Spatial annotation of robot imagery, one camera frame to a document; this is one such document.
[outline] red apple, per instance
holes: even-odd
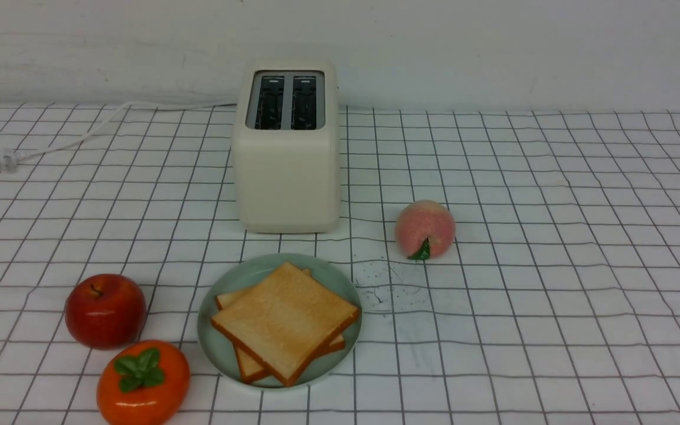
[[[76,341],[94,349],[117,349],[138,336],[146,320],[146,297],[120,274],[97,274],[78,283],[65,301],[64,321]]]

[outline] toaster slot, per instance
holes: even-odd
[[[251,105],[249,110],[249,115],[253,118],[253,128],[279,130],[283,121],[285,76],[262,75],[256,78],[256,83],[256,108]]]
[[[292,129],[315,130],[316,76],[295,76],[292,83]]]

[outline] peach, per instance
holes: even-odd
[[[408,259],[441,256],[455,239],[456,220],[439,202],[413,202],[402,210],[395,223],[395,241]]]

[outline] power cord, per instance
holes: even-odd
[[[102,121],[96,128],[76,138],[76,140],[71,140],[71,142],[62,143],[62,145],[51,146],[45,149],[38,149],[34,151],[16,151],[9,148],[0,148],[0,172],[15,172],[17,169],[17,164],[22,161],[26,161],[29,158],[45,155],[46,153],[61,151],[65,148],[70,148],[79,143],[83,143],[85,140],[94,136],[97,132],[103,129],[106,124],[119,115],[122,111],[130,107],[137,107],[138,109],[156,109],[156,110],[188,110],[188,109],[200,109],[205,107],[218,107],[218,106],[234,106],[234,102],[213,102],[208,104],[192,104],[192,105],[174,105],[174,104],[155,104],[151,102],[140,102],[139,100],[131,100],[130,102],[125,102],[114,110],[104,121]]]

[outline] toast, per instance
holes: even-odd
[[[211,326],[291,387],[359,317],[358,307],[283,263],[211,317]]]
[[[303,269],[307,276],[311,276],[311,269]],[[214,298],[215,303],[219,310],[226,309],[230,304],[235,302],[236,299],[243,296],[246,292],[251,290],[253,287],[245,287],[241,290],[234,290],[228,293],[221,293]],[[327,345],[324,350],[321,350],[318,356],[326,355],[331,352],[339,351],[345,348],[345,338],[342,335],[338,335],[332,342]],[[238,361],[238,369],[240,370],[240,380],[246,384],[251,384],[257,380],[262,380],[270,375],[269,371],[263,368],[259,363],[253,359],[250,355],[246,354],[242,349],[235,347],[235,359]]]

